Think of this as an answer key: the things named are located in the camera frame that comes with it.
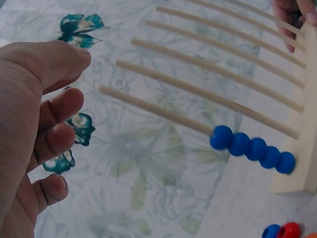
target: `bead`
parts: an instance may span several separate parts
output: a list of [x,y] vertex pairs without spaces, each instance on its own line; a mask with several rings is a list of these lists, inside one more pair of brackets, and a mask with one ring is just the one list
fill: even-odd
[[290,174],[295,168],[295,157],[290,152],[282,152],[275,169],[281,174]]
[[214,128],[210,138],[210,145],[215,150],[227,149],[233,139],[231,129],[225,125],[219,125]]
[[286,223],[281,227],[276,235],[276,238],[300,238],[301,227],[296,222]]
[[262,238],[276,238],[276,235],[279,231],[279,229],[281,229],[281,226],[277,225],[277,224],[273,224],[268,226],[263,234],[262,234]]
[[245,133],[234,133],[228,151],[233,156],[242,156],[249,151],[250,142],[249,137]]
[[317,233],[311,233],[305,238],[317,238]]
[[266,142],[261,138],[253,138],[250,143],[249,151],[246,153],[246,157],[251,161],[260,160],[265,156],[266,151]]
[[266,155],[259,160],[261,166],[265,169],[272,169],[274,168],[280,158],[280,152],[274,146],[268,146]]

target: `tablecloth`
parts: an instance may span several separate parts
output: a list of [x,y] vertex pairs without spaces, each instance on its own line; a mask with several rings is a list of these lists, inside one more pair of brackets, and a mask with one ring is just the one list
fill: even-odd
[[[261,18],[229,3],[243,15]],[[266,10],[269,1],[245,0]],[[165,6],[216,20],[261,38],[262,31],[183,0],[7,0],[0,11],[0,39],[8,42],[62,39],[89,48],[92,63],[71,85],[85,103],[66,121],[76,131],[70,151],[34,170],[32,180],[62,173],[68,197],[38,217],[39,238],[193,238],[213,199],[229,155],[209,139],[150,113],[101,95],[104,84],[209,126],[239,130],[241,116],[200,97],[122,70],[127,60],[246,103],[249,89],[196,66],[139,49],[145,39],[212,61],[252,78],[254,65],[210,45],[150,28],[151,19],[218,39],[258,55],[259,48],[225,32],[156,12]],[[75,24],[75,28],[66,26]]]

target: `orange bead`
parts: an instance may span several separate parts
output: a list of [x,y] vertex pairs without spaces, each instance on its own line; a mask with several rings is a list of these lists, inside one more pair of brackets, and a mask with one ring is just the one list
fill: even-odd
[[311,233],[306,238],[317,238],[317,233]]

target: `fingernail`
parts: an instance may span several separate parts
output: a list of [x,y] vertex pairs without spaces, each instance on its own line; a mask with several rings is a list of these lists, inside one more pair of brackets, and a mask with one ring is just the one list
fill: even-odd
[[59,179],[60,179],[60,181],[61,181],[61,183],[62,183],[62,188],[63,188],[63,190],[66,188],[66,183],[65,183],[65,180],[61,177],[61,176],[59,176]]
[[90,56],[89,51],[86,48],[81,48],[81,47],[75,47],[77,52],[83,56]]
[[308,13],[306,15],[306,20],[311,24],[312,26],[315,26],[317,24],[317,16],[316,13]]

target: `wooden base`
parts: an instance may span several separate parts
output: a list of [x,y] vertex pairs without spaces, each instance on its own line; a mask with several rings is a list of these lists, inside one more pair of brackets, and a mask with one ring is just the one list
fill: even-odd
[[287,124],[300,132],[299,139],[285,138],[283,150],[294,154],[296,167],[292,174],[276,172],[271,185],[273,193],[308,192],[317,189],[317,28],[306,22],[302,31],[305,38],[298,37],[299,43],[308,47],[306,52],[295,51],[295,56],[306,62],[306,68],[294,66],[294,76],[306,82],[304,90],[293,87],[292,99],[305,106],[300,113],[289,110]]

